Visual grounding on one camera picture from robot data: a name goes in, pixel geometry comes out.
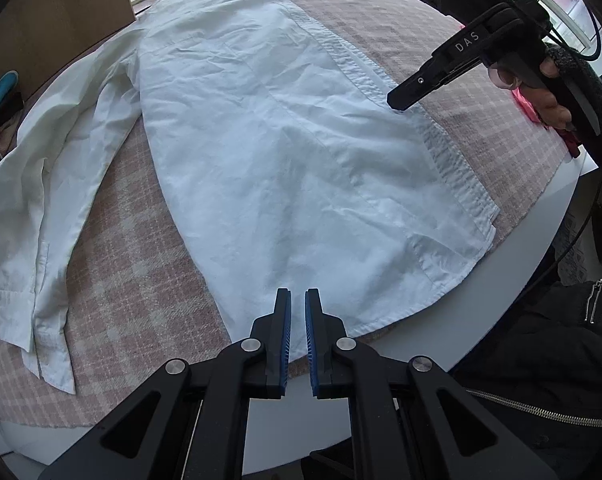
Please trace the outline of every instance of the wrinkled fabric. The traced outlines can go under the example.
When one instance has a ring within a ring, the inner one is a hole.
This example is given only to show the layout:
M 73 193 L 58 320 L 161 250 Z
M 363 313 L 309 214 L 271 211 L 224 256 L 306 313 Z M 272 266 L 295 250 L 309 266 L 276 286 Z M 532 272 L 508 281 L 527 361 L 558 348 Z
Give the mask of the wrinkled fabric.
M 74 392 L 66 266 L 141 111 L 233 341 L 280 286 L 290 360 L 309 287 L 352 336 L 434 303 L 490 247 L 498 208 L 420 105 L 387 106 L 393 85 L 289 0 L 161 0 L 52 83 L 0 164 L 0 339 Z

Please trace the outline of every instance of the human hand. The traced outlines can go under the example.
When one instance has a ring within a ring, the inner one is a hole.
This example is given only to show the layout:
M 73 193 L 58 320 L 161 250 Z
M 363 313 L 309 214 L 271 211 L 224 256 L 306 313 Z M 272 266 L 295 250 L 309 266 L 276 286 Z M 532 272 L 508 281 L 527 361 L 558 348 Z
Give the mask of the human hand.
M 559 69 L 549 57 L 543 60 L 539 68 L 546 77 L 555 78 L 559 76 Z M 498 77 L 505 84 L 514 81 L 514 76 L 503 70 L 498 70 Z M 572 114 L 566 107 L 558 104 L 552 92 L 545 88 L 530 88 L 525 84 L 521 84 L 519 91 L 524 98 L 532 103 L 545 124 L 558 130 L 567 129 L 568 123 L 572 120 Z

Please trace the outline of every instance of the zipper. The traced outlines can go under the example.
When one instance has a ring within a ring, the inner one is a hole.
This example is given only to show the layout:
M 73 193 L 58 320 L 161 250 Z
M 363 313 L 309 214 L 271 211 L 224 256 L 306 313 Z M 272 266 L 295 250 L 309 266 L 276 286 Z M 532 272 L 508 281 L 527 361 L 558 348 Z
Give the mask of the zipper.
M 515 410 L 519 410 L 520 412 L 530 413 L 531 415 L 540 416 L 543 418 L 548 418 L 549 420 L 555 420 L 557 422 L 564 422 L 565 424 L 573 424 L 574 426 L 588 426 L 590 428 L 602 428 L 602 418 L 587 418 L 583 416 L 572 416 L 572 415 L 563 415 L 562 413 L 551 412 L 549 410 L 544 410 L 543 408 L 537 408 L 536 406 L 531 406 L 530 404 L 524 404 L 522 402 L 517 402 L 516 400 L 506 399 L 505 397 L 501 397 L 494 394 L 488 394 L 486 392 L 481 392 L 479 390 L 471 390 L 466 388 L 466 391 L 475 396 L 481 397 L 481 399 L 490 400 L 491 402 L 496 402 L 501 406 L 507 406 L 508 408 L 514 408 Z
M 592 314 L 590 315 L 590 324 L 594 324 L 594 313 L 596 313 L 596 304 L 598 303 L 598 297 L 601 294 L 602 289 L 602 280 L 597 280 L 594 285 L 592 285 L 592 291 L 590 292 L 590 296 L 588 297 L 588 301 L 585 304 L 585 319 L 584 323 L 588 322 L 588 314 L 590 314 L 590 301 L 594 298 L 594 303 L 592 304 Z

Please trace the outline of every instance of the floor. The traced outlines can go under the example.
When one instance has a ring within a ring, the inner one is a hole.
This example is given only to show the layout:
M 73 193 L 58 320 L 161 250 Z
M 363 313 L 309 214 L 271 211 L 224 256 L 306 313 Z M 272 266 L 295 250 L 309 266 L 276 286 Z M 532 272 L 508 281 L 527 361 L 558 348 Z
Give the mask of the floor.
M 600 182 L 600 171 L 592 171 L 583 175 L 577 183 L 572 196 L 570 206 L 564 219 L 564 224 L 570 224 L 568 228 L 562 225 L 553 243 L 557 254 L 561 253 L 580 229 L 587 214 L 592 207 L 594 194 Z M 602 189 L 598 202 L 602 206 Z M 564 243 L 557 244 L 560 235 L 564 237 Z M 599 261 L 594 247 L 592 222 L 590 221 L 572 250 L 565 257 L 564 263 L 559 265 L 559 275 L 564 285 L 574 282 L 595 281 L 602 278 L 602 262 Z
M 41 471 L 46 468 L 43 464 L 19 453 L 8 453 L 3 456 L 3 461 L 18 480 L 36 480 Z
M 4 455 L 3 461 L 18 480 L 36 480 L 45 466 L 34 460 L 19 454 L 8 453 Z M 243 477 L 244 480 L 303 480 L 301 465 L 299 462 L 292 462 L 274 469 L 261 471 Z

